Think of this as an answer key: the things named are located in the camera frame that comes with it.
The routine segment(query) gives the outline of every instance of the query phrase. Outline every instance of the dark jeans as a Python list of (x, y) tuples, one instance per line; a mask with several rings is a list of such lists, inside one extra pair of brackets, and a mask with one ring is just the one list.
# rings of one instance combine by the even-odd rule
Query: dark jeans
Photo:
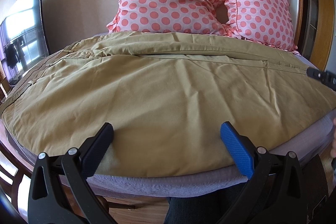
[[(233, 204), (245, 183), (194, 198), (167, 198), (169, 210), (164, 224), (216, 224)], [(267, 195), (258, 201), (251, 215), (263, 208)]]

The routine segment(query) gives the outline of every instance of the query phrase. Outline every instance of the silver screw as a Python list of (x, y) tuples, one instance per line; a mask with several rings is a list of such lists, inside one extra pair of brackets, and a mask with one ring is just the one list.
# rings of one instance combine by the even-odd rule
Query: silver screw
[(296, 158), (296, 154), (293, 152), (293, 151), (290, 151), (288, 153), (288, 155), (292, 158), (292, 159), (295, 159)]
[(69, 154), (69, 155), (74, 155), (74, 154), (76, 154), (76, 153), (77, 153), (77, 148), (75, 148), (75, 147), (70, 148), (70, 149), (68, 150), (68, 154)]
[(39, 159), (42, 160), (45, 158), (45, 153), (42, 152), (42, 153), (39, 153)]
[(266, 153), (266, 148), (260, 146), (260, 147), (257, 148), (257, 151), (258, 151), (259, 154), (265, 154)]

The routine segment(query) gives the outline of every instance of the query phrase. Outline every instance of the person's leg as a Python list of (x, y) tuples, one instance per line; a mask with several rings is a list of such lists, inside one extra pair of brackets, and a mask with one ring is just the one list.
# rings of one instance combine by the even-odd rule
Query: person's leg
[(193, 198), (167, 198), (164, 224), (216, 224), (221, 218), (218, 192)]

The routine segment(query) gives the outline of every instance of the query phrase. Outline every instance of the tan fabric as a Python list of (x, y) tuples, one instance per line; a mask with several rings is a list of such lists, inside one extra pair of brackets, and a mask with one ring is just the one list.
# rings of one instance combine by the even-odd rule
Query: tan fabric
[(232, 164), (223, 122), (272, 149), (336, 107), (291, 53), (215, 35), (119, 32), (83, 40), (0, 109), (38, 154), (65, 153), (104, 122), (115, 139), (98, 173), (159, 177)]

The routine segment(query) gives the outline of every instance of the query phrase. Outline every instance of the finger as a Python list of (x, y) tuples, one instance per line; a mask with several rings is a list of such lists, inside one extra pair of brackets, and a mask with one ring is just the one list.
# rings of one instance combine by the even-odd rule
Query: finger
[(332, 158), (336, 158), (336, 150), (335, 150), (335, 149), (332, 149), (332, 150), (330, 151), (330, 156), (331, 156)]

